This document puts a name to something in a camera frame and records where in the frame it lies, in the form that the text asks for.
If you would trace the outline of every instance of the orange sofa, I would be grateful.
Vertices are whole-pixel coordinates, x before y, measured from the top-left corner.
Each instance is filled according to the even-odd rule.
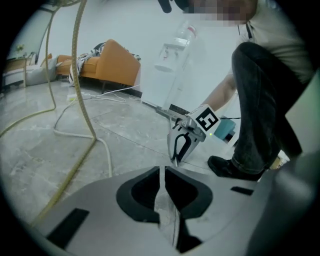
[[[56,74],[68,76],[71,56],[59,55],[57,63],[61,64],[57,66]],[[109,39],[100,57],[91,57],[84,62],[80,76],[133,86],[139,69],[140,62],[115,40]]]

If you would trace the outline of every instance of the gray tile floor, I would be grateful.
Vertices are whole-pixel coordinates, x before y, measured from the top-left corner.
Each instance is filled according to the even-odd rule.
[[[78,157],[91,142],[86,138],[55,135],[53,125],[67,106],[68,88],[52,83],[57,109],[20,123],[0,139],[0,167],[4,190],[19,218],[31,222],[58,189]],[[98,91],[83,89],[99,94]],[[168,157],[169,121],[140,101],[117,95],[126,103],[88,99],[85,106],[98,137],[110,148],[113,175],[150,166],[171,165]],[[108,98],[118,99],[113,95]],[[33,112],[52,106],[47,84],[10,91],[0,100],[0,130]],[[78,104],[68,108],[57,126],[59,131],[89,135]],[[182,163],[191,171],[214,175],[207,159],[211,155],[230,159],[233,150],[216,137],[207,138]],[[107,178],[104,146],[97,142],[80,167],[64,197],[84,185]]]

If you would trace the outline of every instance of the black slot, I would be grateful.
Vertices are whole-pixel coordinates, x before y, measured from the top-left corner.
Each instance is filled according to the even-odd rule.
[[[123,183],[116,192],[120,208],[137,222],[159,223],[160,217],[154,211],[156,195],[160,188],[160,168],[149,171]]]
[[[240,187],[240,186],[234,186],[230,190],[232,190],[234,192],[238,192],[240,194],[247,195],[247,196],[251,196],[252,193],[254,192],[252,189],[248,189],[248,188],[244,188],[244,187]]]
[[[88,214],[87,210],[74,209],[46,238],[61,249],[65,249]]]
[[[186,220],[200,217],[211,204],[213,193],[207,185],[169,166],[165,167],[165,188],[180,212],[176,249],[185,253],[202,243],[200,239],[190,235]]]
[[[181,148],[178,156],[177,156],[177,159],[179,162],[182,161],[182,158],[184,157],[184,155],[186,154],[186,152],[188,151],[188,149],[190,148],[191,146],[191,139],[190,137],[188,136],[189,133],[187,133],[184,137],[185,139],[185,143],[183,144],[183,147]]]

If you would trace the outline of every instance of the white wall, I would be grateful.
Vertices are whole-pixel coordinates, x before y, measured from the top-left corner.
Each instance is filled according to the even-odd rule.
[[[24,53],[29,55],[31,52],[38,54],[50,18],[51,13],[43,10],[37,10],[16,36],[7,58],[11,59],[18,56],[21,57]],[[20,44],[24,45],[24,49],[17,54],[17,45]]]
[[[72,32],[78,5],[59,10],[54,18],[49,53],[71,54]],[[162,11],[157,0],[90,0],[82,17],[77,53],[88,52],[98,43],[114,39],[130,52],[141,56],[141,90],[163,43],[173,36],[186,17],[175,5]],[[224,78],[231,66],[231,55],[238,37],[236,27],[198,27],[192,64],[173,104],[193,110]],[[40,60],[45,57],[45,41]]]

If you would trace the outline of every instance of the rope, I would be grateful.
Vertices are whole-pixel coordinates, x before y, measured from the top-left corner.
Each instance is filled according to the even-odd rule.
[[[59,11],[59,9],[61,8],[62,3],[60,3],[60,5],[57,7],[57,9],[54,10],[54,12],[51,15],[51,19],[49,21],[49,25],[48,25],[48,32],[46,34],[46,45],[45,45],[45,71],[46,71],[46,79],[48,81],[48,87],[49,87],[49,92],[50,92],[50,96],[53,102],[53,108],[47,109],[47,110],[42,110],[42,111],[38,111],[35,113],[32,113],[30,115],[24,116],[21,119],[13,122],[12,124],[10,124],[7,128],[5,128],[2,132],[0,132],[0,138],[6,133],[8,132],[11,128],[15,127],[17,124],[21,123],[24,120],[27,120],[29,118],[32,118],[34,116],[43,114],[43,113],[47,113],[50,111],[54,111],[56,109],[56,101],[55,101],[55,97],[53,95],[52,92],[52,88],[51,88],[51,83],[50,83],[50,79],[49,79],[49,71],[48,71],[48,43],[49,43],[49,35],[50,35],[50,29],[51,29],[51,25],[52,25],[52,21],[54,19],[55,14],[57,13],[57,11]]]
[[[77,71],[77,43],[78,43],[78,34],[79,34],[79,26],[81,22],[82,15],[84,13],[84,9],[86,6],[87,0],[82,0],[79,5],[79,9],[75,18],[75,23],[74,23],[74,29],[73,29],[73,36],[72,36],[72,72],[76,74],[74,76],[74,87],[75,87],[75,92],[77,95],[77,99],[79,101],[80,109],[82,111],[82,114],[84,116],[84,120],[90,129],[91,135],[92,135],[92,141],[88,148],[83,152],[81,157],[77,160],[75,165],[72,167],[70,172],[68,173],[67,177],[61,184],[61,186],[58,188],[57,192],[53,195],[53,197],[50,199],[50,201],[47,203],[47,205],[43,208],[43,210],[40,212],[40,214],[35,218],[35,220],[32,222],[31,226],[35,226],[46,214],[47,212],[59,201],[61,198],[63,192],[67,188],[67,186],[70,184],[72,178],[76,174],[77,170],[85,160],[86,156],[89,154],[90,150],[94,146],[97,136],[96,132],[90,122],[85,104],[84,104],[84,99],[82,98],[81,90],[80,90],[80,84],[79,84],[79,78],[78,78],[78,71]]]

